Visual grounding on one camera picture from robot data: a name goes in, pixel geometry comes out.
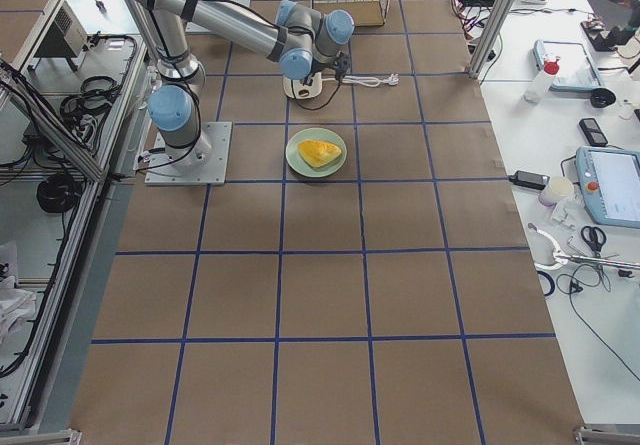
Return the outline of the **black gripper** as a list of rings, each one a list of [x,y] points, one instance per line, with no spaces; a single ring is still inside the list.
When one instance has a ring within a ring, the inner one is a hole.
[[[349,69],[351,68],[351,57],[344,53],[338,52],[336,56],[331,57],[327,62],[320,62],[316,59],[312,62],[311,74],[323,72],[325,69],[334,72],[334,79],[341,82]]]

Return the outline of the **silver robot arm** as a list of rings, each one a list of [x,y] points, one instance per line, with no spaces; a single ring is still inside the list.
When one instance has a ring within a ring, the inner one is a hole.
[[[148,113],[164,141],[166,166],[191,171],[209,159],[214,143],[200,112],[205,73],[191,52],[185,26],[194,23],[216,36],[264,56],[281,74],[304,81],[325,69],[343,74],[350,58],[342,52],[355,24],[344,10],[324,14],[284,0],[275,21],[233,0],[130,0],[131,12],[148,28],[146,45],[157,53],[160,87]]]

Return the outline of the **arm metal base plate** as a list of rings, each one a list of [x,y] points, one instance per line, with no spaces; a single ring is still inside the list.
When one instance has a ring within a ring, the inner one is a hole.
[[[144,181],[150,186],[223,185],[230,149],[231,122],[205,122],[202,137],[189,155],[174,163],[179,155],[172,148],[152,154]]]

